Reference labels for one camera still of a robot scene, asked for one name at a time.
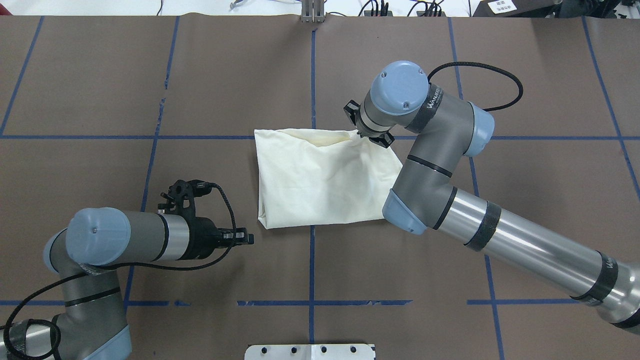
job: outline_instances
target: black strap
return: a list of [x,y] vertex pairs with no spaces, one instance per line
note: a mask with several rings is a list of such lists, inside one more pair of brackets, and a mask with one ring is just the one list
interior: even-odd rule
[[502,208],[490,201],[486,202],[486,212],[484,213],[484,217],[480,222],[480,226],[478,230],[474,234],[474,236],[469,240],[468,243],[465,244],[466,247],[474,250],[480,251],[484,249],[486,244],[491,240],[493,234],[495,234],[495,229],[498,227],[498,222],[500,221],[500,215],[502,214]]
[[452,177],[453,173],[447,169],[445,169],[444,167],[439,167],[438,165],[435,165],[434,163],[430,163],[428,161],[426,161],[425,159],[420,159],[417,156],[411,155],[409,154],[409,156],[406,157],[407,160],[411,160],[414,161],[420,165],[424,165],[428,168],[432,168],[433,170],[436,170],[437,172],[441,173],[444,176],[447,177]]
[[427,99],[422,103],[415,117],[405,129],[415,134],[421,133],[429,121],[436,115],[436,111],[438,111],[438,107],[442,102],[443,94],[444,91],[442,91],[438,85],[431,84]]
[[638,309],[635,314],[631,315],[631,317],[626,319],[625,321],[612,323],[611,325],[619,327],[620,329],[629,329],[631,327],[640,325],[640,309]]
[[90,296],[86,296],[80,299],[75,299],[75,300],[71,300],[71,301],[65,301],[65,306],[69,307],[69,306],[74,306],[74,305],[80,305],[84,302],[89,302],[89,301],[93,301],[93,300],[98,300],[101,299],[103,297],[107,297],[109,295],[113,295],[116,293],[120,292],[120,287],[118,286],[117,288],[113,288],[107,291],[103,291],[101,293],[97,293],[97,294],[93,294]]
[[433,226],[434,230],[438,230],[440,225],[442,225],[444,218],[447,217],[447,214],[449,213],[449,209],[451,209],[451,204],[453,204],[453,200],[456,198],[457,193],[458,193],[458,188],[454,186],[453,190],[451,190],[451,195],[449,195],[449,201],[447,201],[447,205],[444,207],[444,210],[442,210],[442,214],[440,214],[440,218],[438,218],[438,222],[436,222],[436,224]]
[[160,217],[164,225],[164,243],[162,244],[162,249],[160,250],[160,253],[152,261],[158,260],[162,255],[164,255],[164,252],[166,251],[166,247],[169,245],[169,224],[166,223],[166,219],[164,218],[164,216],[160,214],[156,214],[156,215]]
[[[11,325],[9,329],[9,340],[18,352],[27,353],[27,330],[29,329],[29,321],[24,320]],[[19,357],[13,355],[9,350],[6,351],[7,360],[20,360]]]
[[[58,324],[58,317],[59,317],[59,316],[60,316],[60,314],[58,314],[58,315],[54,316],[54,317],[53,317],[53,319],[51,319],[51,322],[52,322],[53,324],[57,325],[57,324]],[[53,330],[51,330],[51,331],[49,332],[49,334],[50,334],[50,336],[51,336],[51,348],[53,348],[53,344],[55,344],[55,343],[56,343],[56,333],[55,333],[55,332],[53,332]],[[60,352],[58,351],[58,349],[56,349],[56,350],[53,352],[53,359],[54,359],[54,360],[62,360],[62,358],[60,357]]]
[[600,268],[598,279],[585,294],[578,297],[571,297],[571,299],[583,302],[587,306],[602,304],[604,298],[613,290],[618,280],[618,262],[610,256],[606,256],[601,252],[599,253],[602,257],[602,267]]

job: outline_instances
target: white label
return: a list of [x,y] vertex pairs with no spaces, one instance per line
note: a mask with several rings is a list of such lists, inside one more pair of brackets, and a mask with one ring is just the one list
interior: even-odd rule
[[516,6],[513,4],[511,0],[498,0],[488,3],[491,11],[493,13],[506,13],[512,12],[513,10],[517,10]]

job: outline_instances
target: light blue joint cap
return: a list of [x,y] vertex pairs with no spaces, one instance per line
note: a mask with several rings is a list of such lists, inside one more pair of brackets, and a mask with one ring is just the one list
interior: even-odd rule
[[76,213],[67,229],[67,253],[76,263],[105,265],[129,244],[131,224],[114,208],[88,208]]
[[388,115],[408,114],[422,106],[429,93],[424,71],[410,61],[387,65],[371,84],[371,101]]
[[421,235],[427,229],[427,226],[404,205],[393,189],[389,190],[387,201],[382,207],[382,216],[391,224],[412,234]]
[[495,121],[488,112],[478,108],[471,102],[469,104],[474,110],[474,135],[471,138],[471,143],[467,152],[465,152],[465,156],[471,157],[482,152],[486,144],[489,143],[495,129]]
[[47,245],[44,245],[44,250],[42,251],[42,261],[44,261],[44,265],[51,270],[51,272],[57,274],[58,271],[53,267],[53,264],[51,263],[51,248],[53,247],[53,243],[54,241],[56,241],[56,239],[60,236],[60,234],[66,229],[62,229],[60,231],[58,231],[57,234],[55,234],[54,236],[51,236],[51,239],[49,239],[49,241],[47,241]]
[[84,360],[125,360],[129,354],[131,354],[131,334],[127,325]]

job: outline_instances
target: white cloth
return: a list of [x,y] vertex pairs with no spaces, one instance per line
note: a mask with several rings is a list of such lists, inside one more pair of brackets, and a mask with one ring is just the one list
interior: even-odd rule
[[382,218],[402,164],[356,131],[255,130],[265,229]]

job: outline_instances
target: cloth fold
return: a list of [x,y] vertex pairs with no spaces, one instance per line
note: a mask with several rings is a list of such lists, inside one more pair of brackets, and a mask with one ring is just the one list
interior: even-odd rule
[[255,130],[265,229],[382,218],[402,164],[356,131]]

